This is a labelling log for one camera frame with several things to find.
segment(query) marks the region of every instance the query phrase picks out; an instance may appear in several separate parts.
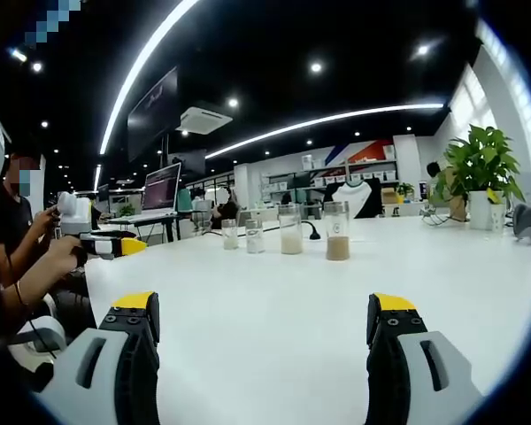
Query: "glass jar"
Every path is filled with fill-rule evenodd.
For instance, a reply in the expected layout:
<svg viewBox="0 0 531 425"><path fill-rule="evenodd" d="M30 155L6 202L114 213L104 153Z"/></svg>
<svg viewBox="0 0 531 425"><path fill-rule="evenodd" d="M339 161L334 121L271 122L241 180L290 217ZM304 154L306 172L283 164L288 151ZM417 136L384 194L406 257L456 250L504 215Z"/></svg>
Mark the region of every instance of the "glass jar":
<svg viewBox="0 0 531 425"><path fill-rule="evenodd" d="M327 259L350 258L350 223L348 202L326 202L324 214L327 228Z"/></svg>
<svg viewBox="0 0 531 425"><path fill-rule="evenodd" d="M261 220L246 220L246 251L259 254L264 248L264 228Z"/></svg>
<svg viewBox="0 0 531 425"><path fill-rule="evenodd" d="M281 253L300 254L303 252L303 230L298 205L280 205L279 218Z"/></svg>
<svg viewBox="0 0 531 425"><path fill-rule="evenodd" d="M236 220L222 221L222 243L225 250L238 248L238 226Z"/></svg>

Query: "laptop screen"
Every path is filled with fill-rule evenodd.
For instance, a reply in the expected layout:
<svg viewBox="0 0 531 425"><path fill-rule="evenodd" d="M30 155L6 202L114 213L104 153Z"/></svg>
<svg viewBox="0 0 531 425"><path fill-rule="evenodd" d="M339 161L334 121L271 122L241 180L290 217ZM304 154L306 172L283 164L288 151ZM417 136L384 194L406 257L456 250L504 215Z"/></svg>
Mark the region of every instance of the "laptop screen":
<svg viewBox="0 0 531 425"><path fill-rule="evenodd" d="M145 178L142 209L174 209L180 175L181 164L173 164L148 174Z"/></svg>

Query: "human hand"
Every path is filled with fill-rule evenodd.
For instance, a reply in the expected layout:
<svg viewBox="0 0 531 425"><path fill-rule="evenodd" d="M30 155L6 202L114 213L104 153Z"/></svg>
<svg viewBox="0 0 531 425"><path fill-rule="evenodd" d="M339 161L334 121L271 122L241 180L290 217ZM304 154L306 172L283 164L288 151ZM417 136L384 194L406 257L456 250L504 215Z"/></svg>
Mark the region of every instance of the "human hand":
<svg viewBox="0 0 531 425"><path fill-rule="evenodd" d="M47 263L56 280L77 267L77 257L74 248L80 248L81 241L74 236L64 236L61 239L51 241L48 251L39 259Z"/></svg>
<svg viewBox="0 0 531 425"><path fill-rule="evenodd" d="M45 235L51 226L58 220L57 206L53 205L47 210L39 212L35 215L34 222L29 228L29 232L35 239L39 239Z"/></svg>

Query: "potted plant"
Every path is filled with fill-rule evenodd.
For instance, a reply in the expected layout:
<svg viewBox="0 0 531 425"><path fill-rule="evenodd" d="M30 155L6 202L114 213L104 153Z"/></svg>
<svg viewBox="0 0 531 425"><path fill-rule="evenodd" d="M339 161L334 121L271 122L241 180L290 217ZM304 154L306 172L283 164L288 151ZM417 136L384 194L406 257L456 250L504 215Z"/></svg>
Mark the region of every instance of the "potted plant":
<svg viewBox="0 0 531 425"><path fill-rule="evenodd" d="M399 183L396 188L398 203L402 204L406 198L411 199L415 195L415 188L410 183Z"/></svg>
<svg viewBox="0 0 531 425"><path fill-rule="evenodd" d="M471 228L491 229L487 189L494 190L500 198L514 195L523 200L514 178L519 174L519 163L511 155L508 140L510 138L499 129L471 125L468 140L451 139L456 144L450 144L444 152L450 170L442 170L438 174L435 191L443 199L446 192L450 197L469 200Z"/></svg>
<svg viewBox="0 0 531 425"><path fill-rule="evenodd" d="M119 209L120 217L126 217L128 215L134 215L134 214L135 214L135 208L131 204L122 205L122 207Z"/></svg>

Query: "green leaves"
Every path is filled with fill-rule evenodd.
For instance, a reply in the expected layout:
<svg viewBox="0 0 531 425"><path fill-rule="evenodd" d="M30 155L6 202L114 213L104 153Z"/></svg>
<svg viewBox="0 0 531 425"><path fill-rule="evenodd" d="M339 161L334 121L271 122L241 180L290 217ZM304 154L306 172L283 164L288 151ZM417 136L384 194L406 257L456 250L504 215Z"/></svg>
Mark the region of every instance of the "green leaves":
<svg viewBox="0 0 531 425"><path fill-rule="evenodd" d="M489 164L492 162L492 159L497 156L497 151L494 148L487 146L481 150L481 154L484 156L484 161L486 161L486 164Z"/></svg>
<svg viewBox="0 0 531 425"><path fill-rule="evenodd" d="M522 199L523 194L513 179L519 173L519 162L511 155L509 137L493 128L481 128L471 125L468 140L451 139L444 157L452 170L446 178L446 170L438 175L436 195L444 198L464 195L471 190L502 190L506 196L513 194Z"/></svg>

